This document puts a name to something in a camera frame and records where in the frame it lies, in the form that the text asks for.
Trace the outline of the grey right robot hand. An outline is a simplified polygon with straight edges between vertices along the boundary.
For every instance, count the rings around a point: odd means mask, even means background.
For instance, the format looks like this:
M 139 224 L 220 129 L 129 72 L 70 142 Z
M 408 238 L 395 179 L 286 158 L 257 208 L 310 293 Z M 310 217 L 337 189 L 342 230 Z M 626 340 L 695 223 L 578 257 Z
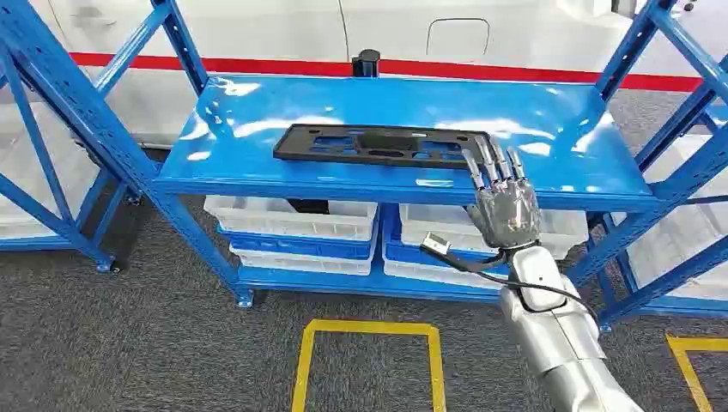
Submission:
M 540 209 L 518 152 L 491 136 L 477 135 L 474 141 L 482 164 L 471 150 L 462 150 L 475 189 L 475 202 L 465 208 L 471 221 L 491 248 L 538 245 Z

